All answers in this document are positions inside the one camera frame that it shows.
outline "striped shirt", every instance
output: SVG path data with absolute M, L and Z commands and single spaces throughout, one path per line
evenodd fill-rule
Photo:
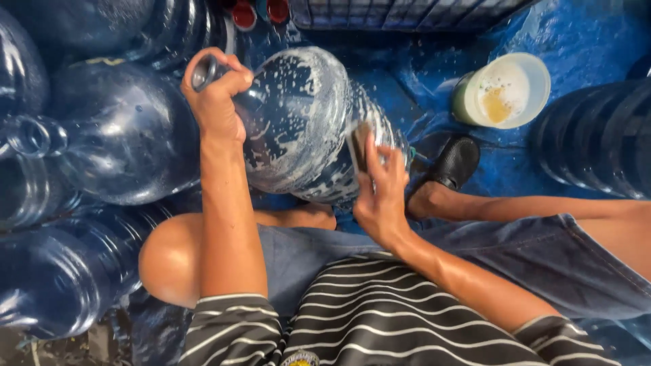
M 283 331 L 257 294 L 199 300 L 181 366 L 610 366 L 567 318 L 513 334 L 488 322 L 388 253 L 328 264 Z

